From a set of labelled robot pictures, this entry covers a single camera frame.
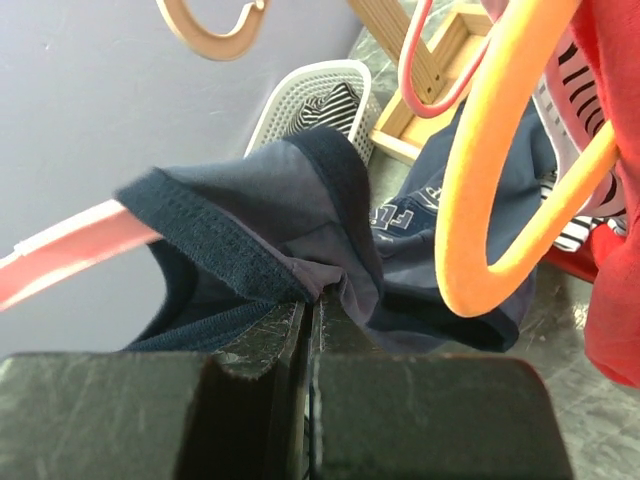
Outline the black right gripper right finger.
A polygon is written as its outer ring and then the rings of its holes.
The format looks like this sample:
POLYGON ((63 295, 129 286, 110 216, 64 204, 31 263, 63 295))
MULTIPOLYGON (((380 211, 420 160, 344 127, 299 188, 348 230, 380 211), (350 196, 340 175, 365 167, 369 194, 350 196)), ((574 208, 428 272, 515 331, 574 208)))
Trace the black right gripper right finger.
POLYGON ((546 387, 528 363, 390 355, 323 296, 313 310, 315 479, 569 479, 546 387))

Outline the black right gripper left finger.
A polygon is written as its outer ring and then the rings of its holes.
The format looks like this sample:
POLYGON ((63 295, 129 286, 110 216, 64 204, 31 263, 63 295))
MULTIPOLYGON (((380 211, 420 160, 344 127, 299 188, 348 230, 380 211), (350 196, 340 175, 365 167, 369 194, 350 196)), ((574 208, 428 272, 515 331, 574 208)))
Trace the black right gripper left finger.
POLYGON ((1 364, 5 479, 296 479, 306 309, 213 354, 28 353, 1 364))

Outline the navy blue printed top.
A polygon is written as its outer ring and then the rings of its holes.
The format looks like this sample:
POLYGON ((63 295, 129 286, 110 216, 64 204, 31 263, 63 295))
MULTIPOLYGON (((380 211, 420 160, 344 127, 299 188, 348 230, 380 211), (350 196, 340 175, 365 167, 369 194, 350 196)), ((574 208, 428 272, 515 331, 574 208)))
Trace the navy blue printed top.
POLYGON ((391 353, 447 341, 509 350, 534 297, 533 276, 471 319, 444 304, 435 278, 435 223, 456 130, 449 124, 433 135, 397 195, 378 207, 355 147, 326 127, 238 160, 156 168, 120 188, 116 199, 159 234, 150 251, 166 284, 131 348, 213 352, 275 306, 330 292, 391 353))

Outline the pink wire hanger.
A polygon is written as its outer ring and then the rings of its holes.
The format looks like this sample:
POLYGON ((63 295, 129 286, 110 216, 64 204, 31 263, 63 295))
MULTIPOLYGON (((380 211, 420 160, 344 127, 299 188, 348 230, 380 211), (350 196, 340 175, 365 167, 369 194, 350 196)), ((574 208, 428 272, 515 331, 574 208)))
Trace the pink wire hanger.
POLYGON ((398 88, 404 103, 421 118, 434 118, 454 105, 480 66, 489 46, 493 27, 467 58, 454 82, 445 89, 447 79, 432 52, 422 40, 422 31, 432 1, 418 1, 411 16, 398 60, 398 88))

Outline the pink plastic hanger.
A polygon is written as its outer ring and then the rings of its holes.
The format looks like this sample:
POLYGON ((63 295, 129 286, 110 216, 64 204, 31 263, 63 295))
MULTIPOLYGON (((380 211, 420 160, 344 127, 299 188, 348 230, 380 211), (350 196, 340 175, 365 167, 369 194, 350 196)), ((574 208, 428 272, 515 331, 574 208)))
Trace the pink plastic hanger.
POLYGON ((19 242, 1 259, 1 309, 160 238, 118 201, 95 205, 19 242))

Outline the black white striped tank top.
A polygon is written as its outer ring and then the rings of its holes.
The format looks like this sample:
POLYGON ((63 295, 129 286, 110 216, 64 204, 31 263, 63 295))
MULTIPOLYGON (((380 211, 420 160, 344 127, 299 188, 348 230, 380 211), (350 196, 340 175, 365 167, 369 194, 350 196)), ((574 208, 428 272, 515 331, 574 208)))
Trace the black white striped tank top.
POLYGON ((326 95, 307 98, 293 115, 286 134, 326 126, 347 136, 359 104, 360 96, 354 88, 348 82, 339 82, 326 95))

